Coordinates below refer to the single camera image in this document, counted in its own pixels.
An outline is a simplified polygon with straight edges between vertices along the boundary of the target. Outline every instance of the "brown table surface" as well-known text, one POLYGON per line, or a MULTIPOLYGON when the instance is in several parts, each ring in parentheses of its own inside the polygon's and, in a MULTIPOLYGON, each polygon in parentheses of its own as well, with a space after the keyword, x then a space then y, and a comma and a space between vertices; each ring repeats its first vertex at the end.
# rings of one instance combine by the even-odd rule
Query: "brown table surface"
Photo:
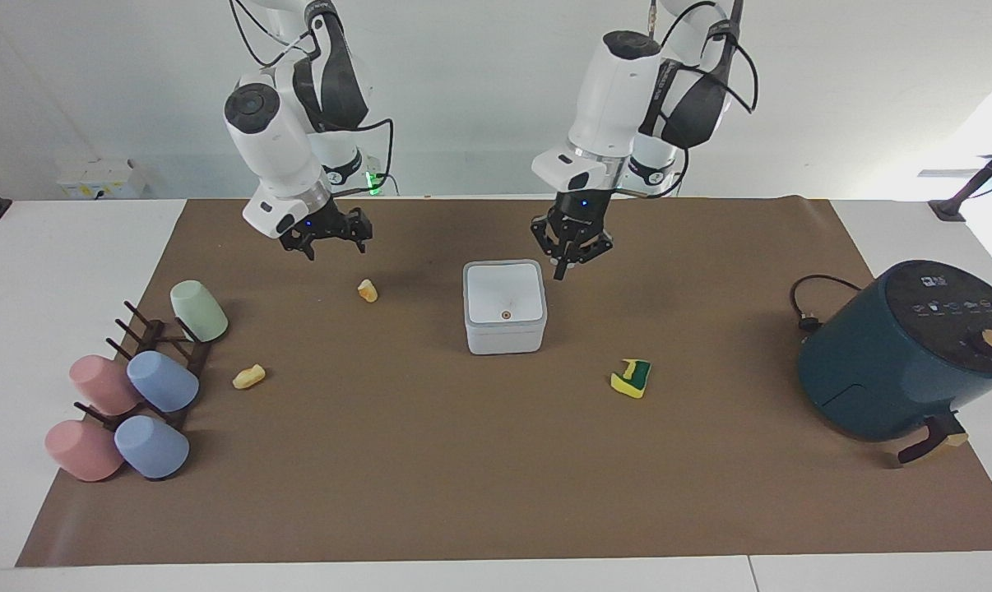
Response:
MULTIPOLYGON (((150 483, 59 472, 19 566, 992 550, 969 446, 909 469, 828 426, 795 375, 793 280, 872 280, 830 205, 618 201, 616 247, 563 282, 534 354, 466 349, 461 273, 540 259, 544 202, 364 205, 376 238, 282 252, 242 202, 185 206, 141 308, 180 280, 230 319, 185 434, 150 483), (365 277, 378 303, 356 293, 365 277), (642 400, 620 359, 653 363, 642 400), (269 377, 233 389, 241 368, 269 377)), ((824 317, 851 296, 812 284, 824 317)))

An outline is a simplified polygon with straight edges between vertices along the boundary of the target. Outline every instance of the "square container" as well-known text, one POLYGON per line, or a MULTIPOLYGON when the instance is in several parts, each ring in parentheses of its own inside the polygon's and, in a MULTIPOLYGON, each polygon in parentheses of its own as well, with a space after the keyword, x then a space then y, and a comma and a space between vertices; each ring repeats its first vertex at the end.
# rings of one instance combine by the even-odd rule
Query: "square container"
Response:
POLYGON ((548 303, 532 259, 475 261, 463 266, 466 345, 476 355, 535 352, 544 341, 548 303))

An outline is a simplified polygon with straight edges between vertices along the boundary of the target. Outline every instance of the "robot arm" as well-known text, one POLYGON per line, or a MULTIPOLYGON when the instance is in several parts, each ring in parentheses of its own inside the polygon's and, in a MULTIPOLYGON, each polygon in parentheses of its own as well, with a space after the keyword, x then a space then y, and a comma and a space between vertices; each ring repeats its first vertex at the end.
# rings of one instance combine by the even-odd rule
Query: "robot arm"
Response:
POLYGON ((613 247, 604 224, 614 192, 666 195, 675 187, 676 147, 709 140, 728 106, 743 0, 662 2, 682 25, 668 38, 673 57, 662 60, 661 45, 634 31, 605 35, 587 67, 567 141, 533 160, 533 172, 556 191, 548 213, 531 222, 556 280, 613 247), (722 4, 730 1, 727 16, 722 4))
MULTIPOLYGON (((286 12, 301 2, 258 0, 276 19, 286 44, 303 36, 290 33, 286 12)), ((364 252, 372 225, 360 209, 342 214, 331 195, 337 184, 356 180, 362 157, 350 132, 368 115, 362 89, 330 1, 310 2, 304 26, 314 49, 297 62, 264 67, 240 79, 225 102, 225 124, 244 162, 259 177, 243 217, 285 250, 314 258, 315 239, 352 240, 364 252), (316 147, 311 145, 314 135, 316 147)))

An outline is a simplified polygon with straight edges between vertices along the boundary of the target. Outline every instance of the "teal air fryer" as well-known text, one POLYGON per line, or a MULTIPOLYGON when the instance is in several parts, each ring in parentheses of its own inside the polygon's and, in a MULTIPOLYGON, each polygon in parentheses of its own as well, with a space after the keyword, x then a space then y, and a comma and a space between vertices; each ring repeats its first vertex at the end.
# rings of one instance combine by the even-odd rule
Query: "teal air fryer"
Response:
POLYGON ((798 370, 850 434, 888 441, 927 424, 902 462, 958 445, 956 409, 992 390, 992 286, 944 263, 898 263, 804 342, 798 370))

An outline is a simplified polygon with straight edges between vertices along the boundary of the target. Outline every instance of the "green cup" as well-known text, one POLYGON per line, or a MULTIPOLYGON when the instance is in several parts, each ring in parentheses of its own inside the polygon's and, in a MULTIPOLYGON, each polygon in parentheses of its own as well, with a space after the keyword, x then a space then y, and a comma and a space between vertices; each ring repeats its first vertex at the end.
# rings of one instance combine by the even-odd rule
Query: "green cup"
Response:
POLYGON ((199 281, 185 280, 170 289, 170 307, 201 341, 217 340, 229 329, 222 307, 199 281))

